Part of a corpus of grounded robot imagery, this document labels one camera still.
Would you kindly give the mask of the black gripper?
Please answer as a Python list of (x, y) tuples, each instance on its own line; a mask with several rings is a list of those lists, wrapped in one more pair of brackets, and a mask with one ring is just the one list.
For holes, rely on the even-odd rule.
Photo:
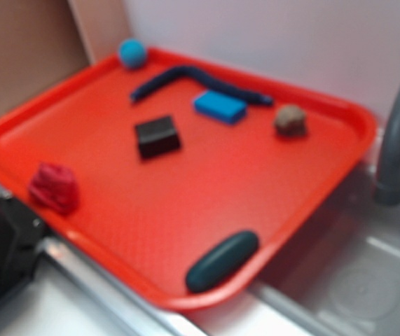
[(16, 197), (0, 197), (0, 305), (34, 278), (46, 223)]

